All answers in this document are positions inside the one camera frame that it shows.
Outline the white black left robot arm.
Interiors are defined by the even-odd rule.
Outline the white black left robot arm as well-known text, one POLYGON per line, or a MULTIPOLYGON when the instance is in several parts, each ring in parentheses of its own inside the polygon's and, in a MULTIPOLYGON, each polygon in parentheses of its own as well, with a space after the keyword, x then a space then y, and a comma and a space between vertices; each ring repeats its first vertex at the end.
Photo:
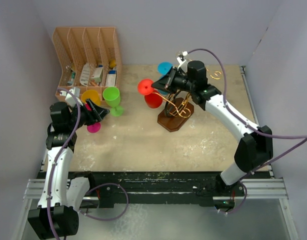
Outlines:
POLYGON ((37 208, 28 213, 28 222, 41 240, 65 238, 78 232, 80 205, 84 196, 93 195, 97 187, 89 172, 69 178, 76 130, 100 123, 110 112, 90 99, 72 105, 56 102, 49 109, 45 183, 37 208))

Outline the red wine glass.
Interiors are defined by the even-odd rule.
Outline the red wine glass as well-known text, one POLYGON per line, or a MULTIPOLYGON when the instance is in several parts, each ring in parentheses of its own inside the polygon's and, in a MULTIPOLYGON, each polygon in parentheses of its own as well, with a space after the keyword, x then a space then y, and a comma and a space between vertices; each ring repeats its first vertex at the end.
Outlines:
POLYGON ((152 87, 154 82, 145 78, 138 83, 137 90, 144 96, 144 100, 148 107, 156 109, 162 105, 163 99, 160 94, 152 87))

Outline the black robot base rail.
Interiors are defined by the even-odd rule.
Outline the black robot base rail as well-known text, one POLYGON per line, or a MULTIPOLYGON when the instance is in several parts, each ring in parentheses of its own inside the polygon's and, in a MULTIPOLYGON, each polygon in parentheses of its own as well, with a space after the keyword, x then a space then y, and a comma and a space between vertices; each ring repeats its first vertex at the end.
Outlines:
POLYGON ((218 172, 69 172, 75 178, 90 173, 95 185, 82 201, 93 201, 99 208, 115 204, 172 204, 201 207, 233 208, 234 198, 246 194, 246 187, 237 182, 218 192, 218 172))

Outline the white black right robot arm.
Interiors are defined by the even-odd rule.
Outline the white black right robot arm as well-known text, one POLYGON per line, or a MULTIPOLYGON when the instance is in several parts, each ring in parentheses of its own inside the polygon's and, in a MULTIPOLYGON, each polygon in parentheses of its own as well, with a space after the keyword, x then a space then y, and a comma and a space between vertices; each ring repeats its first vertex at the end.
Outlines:
POLYGON ((272 130, 266 125, 258 126, 232 107, 224 94, 208 83, 202 61, 190 61, 187 71, 172 67, 151 83, 151 88, 169 94, 187 92, 196 105, 216 117, 237 140, 234 162, 216 179, 215 189, 220 195, 227 196, 239 180, 273 158, 272 130))

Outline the magenta wine glass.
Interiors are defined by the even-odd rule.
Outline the magenta wine glass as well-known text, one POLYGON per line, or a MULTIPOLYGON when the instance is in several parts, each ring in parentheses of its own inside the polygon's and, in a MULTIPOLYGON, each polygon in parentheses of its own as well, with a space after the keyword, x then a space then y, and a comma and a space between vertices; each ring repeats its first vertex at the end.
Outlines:
POLYGON ((88 125, 86 128, 89 133, 94 134, 94 133, 97 133, 101 129, 101 123, 96 122, 92 125, 88 125))

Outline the green wine glass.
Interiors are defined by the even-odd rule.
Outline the green wine glass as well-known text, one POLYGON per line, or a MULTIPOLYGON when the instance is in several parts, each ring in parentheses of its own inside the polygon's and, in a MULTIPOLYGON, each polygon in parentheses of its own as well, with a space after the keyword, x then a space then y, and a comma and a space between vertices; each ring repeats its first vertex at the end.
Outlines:
POLYGON ((124 113, 124 109, 120 106, 121 95, 120 91, 115 86, 110 86, 104 89, 102 93, 103 99, 111 107, 110 113, 114 117, 119 117, 124 113))

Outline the yellow wine glass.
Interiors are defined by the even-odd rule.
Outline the yellow wine glass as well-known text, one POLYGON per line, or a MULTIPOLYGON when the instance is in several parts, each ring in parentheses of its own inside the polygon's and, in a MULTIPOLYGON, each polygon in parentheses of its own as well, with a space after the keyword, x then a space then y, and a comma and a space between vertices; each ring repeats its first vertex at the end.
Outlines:
POLYGON ((81 95, 81 101, 85 104, 87 99, 90 99, 97 106, 101 105, 101 98, 99 93, 96 90, 87 90, 81 95))

